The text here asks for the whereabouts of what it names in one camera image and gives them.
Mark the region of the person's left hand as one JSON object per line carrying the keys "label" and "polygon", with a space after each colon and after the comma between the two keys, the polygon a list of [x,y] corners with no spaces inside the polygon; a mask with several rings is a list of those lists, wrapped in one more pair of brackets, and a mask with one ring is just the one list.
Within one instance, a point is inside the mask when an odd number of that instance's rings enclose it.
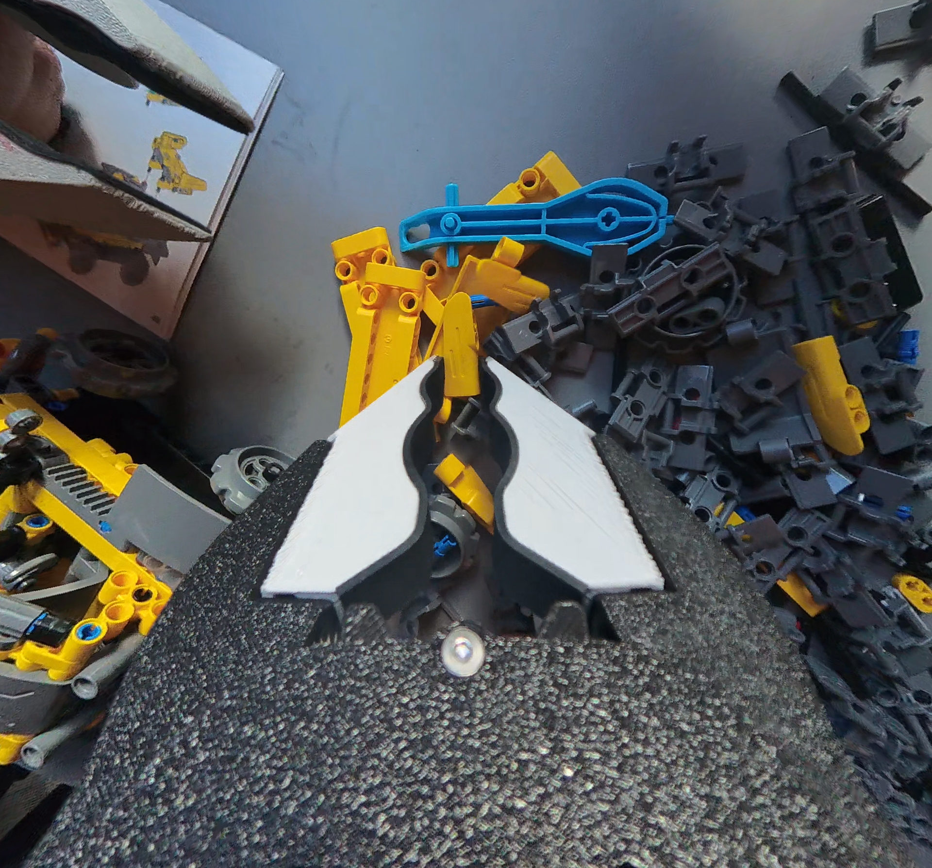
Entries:
{"label": "person's left hand", "polygon": [[62,122],[64,80],[55,50],[1,14],[1,120],[49,143]]}

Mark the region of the small grey toy wheel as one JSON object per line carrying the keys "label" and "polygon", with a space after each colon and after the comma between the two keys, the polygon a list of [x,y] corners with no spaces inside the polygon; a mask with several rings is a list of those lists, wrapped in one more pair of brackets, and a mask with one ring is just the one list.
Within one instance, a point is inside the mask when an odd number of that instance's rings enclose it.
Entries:
{"label": "small grey toy wheel", "polygon": [[224,508],[239,515],[267,489],[295,457],[277,449],[254,445],[231,450],[216,458],[210,478],[211,488]]}

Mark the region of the yellow long panel part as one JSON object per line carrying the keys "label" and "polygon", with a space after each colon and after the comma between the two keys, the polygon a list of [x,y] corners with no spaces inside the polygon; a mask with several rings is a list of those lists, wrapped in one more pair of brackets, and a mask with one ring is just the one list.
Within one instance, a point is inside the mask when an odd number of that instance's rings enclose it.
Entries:
{"label": "yellow long panel part", "polygon": [[516,181],[503,187],[487,204],[501,206],[547,202],[568,195],[580,186],[581,183],[565,163],[551,151],[525,168]]}
{"label": "yellow long panel part", "polygon": [[366,280],[368,264],[395,265],[389,234],[382,226],[338,238],[332,242],[332,252],[334,274],[346,307],[358,303],[358,289]]}
{"label": "yellow long panel part", "polygon": [[380,262],[341,286],[351,334],[341,425],[410,372],[425,292],[422,271]]}
{"label": "yellow long panel part", "polygon": [[489,258],[466,257],[452,293],[483,295],[499,306],[517,314],[525,314],[534,300],[547,300],[551,290],[539,280],[524,276],[517,267],[524,245],[504,236]]}

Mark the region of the pile of toy building pieces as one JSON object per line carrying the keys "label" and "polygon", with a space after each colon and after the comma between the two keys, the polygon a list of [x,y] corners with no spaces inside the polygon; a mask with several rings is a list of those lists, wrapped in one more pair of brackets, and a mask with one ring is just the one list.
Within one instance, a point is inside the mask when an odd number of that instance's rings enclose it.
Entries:
{"label": "pile of toy building pieces", "polygon": [[[891,195],[930,140],[923,98],[846,67],[777,90],[815,122],[789,140],[786,189],[740,195],[740,144],[672,141],[626,176],[668,199],[664,239],[598,247],[575,296],[534,303],[486,343],[535,388],[614,353],[608,401],[570,409],[621,443],[732,550],[814,676],[856,771],[930,864],[930,405],[923,299]],[[824,442],[795,344],[834,338],[869,428]],[[921,409],[926,407],[926,414]]]}

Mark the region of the yellow toy vehicle model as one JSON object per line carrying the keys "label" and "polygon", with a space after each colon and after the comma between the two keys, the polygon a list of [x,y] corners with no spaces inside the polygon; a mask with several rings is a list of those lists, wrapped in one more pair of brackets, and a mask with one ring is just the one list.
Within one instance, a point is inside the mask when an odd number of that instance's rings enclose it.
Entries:
{"label": "yellow toy vehicle model", "polygon": [[139,401],[158,344],[93,329],[2,339],[2,769],[97,725],[229,518]]}

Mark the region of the blue brick separator tool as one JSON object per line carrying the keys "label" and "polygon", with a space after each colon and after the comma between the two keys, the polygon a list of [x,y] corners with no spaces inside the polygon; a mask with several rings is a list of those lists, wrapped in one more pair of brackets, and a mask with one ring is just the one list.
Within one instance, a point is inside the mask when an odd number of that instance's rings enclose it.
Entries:
{"label": "blue brick separator tool", "polygon": [[458,185],[450,183],[442,207],[404,219],[399,228],[401,250],[496,245],[509,237],[589,258],[597,245],[626,244],[640,250],[660,240],[674,219],[666,197],[618,177],[597,180],[541,203],[461,205],[459,197]]}

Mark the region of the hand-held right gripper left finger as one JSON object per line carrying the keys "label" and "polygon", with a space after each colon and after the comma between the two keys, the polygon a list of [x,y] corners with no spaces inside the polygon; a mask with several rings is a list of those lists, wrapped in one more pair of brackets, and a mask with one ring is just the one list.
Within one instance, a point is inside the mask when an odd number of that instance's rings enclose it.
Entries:
{"label": "hand-held right gripper left finger", "polygon": [[443,362],[427,360],[331,436],[263,597],[412,601],[425,590],[433,545],[422,474],[444,385]]}

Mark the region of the toy instruction booklet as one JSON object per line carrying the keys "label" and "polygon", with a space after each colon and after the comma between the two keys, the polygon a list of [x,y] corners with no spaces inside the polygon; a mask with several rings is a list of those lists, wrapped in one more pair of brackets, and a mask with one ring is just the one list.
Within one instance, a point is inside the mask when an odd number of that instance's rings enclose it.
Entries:
{"label": "toy instruction booklet", "polygon": [[[88,156],[164,206],[216,233],[283,80],[275,64],[160,0],[144,0],[251,113],[248,135],[141,85],[111,83],[60,56],[76,128],[64,150]],[[93,237],[2,217],[2,237],[120,314],[170,338],[212,244]]]}

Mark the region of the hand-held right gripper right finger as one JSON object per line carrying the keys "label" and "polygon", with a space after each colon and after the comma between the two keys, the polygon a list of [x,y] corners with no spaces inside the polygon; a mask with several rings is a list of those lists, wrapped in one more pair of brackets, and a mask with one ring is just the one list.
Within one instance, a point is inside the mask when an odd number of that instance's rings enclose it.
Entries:
{"label": "hand-held right gripper right finger", "polygon": [[507,595],[663,590],[651,555],[595,445],[595,434],[502,364],[483,364],[493,416],[493,564]]}

